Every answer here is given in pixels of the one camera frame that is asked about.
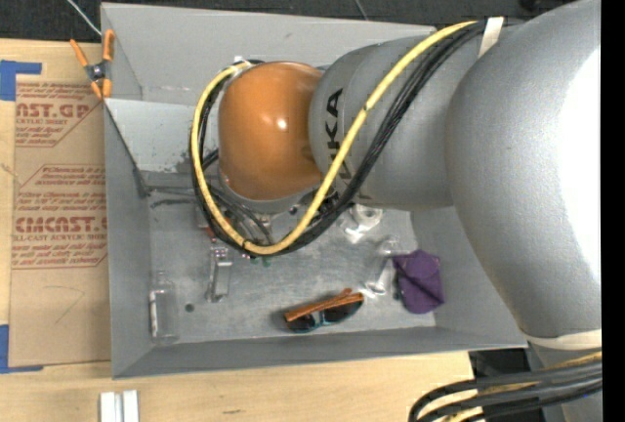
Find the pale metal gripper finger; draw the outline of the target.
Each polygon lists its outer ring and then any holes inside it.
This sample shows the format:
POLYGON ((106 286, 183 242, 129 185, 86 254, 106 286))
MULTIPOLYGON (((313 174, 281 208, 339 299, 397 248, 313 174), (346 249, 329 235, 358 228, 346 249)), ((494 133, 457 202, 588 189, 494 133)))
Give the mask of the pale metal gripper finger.
POLYGON ((232 268, 230 249, 224 245, 213 246, 209 252, 209 280, 206 291, 208 302, 219 303, 229 296, 232 268))

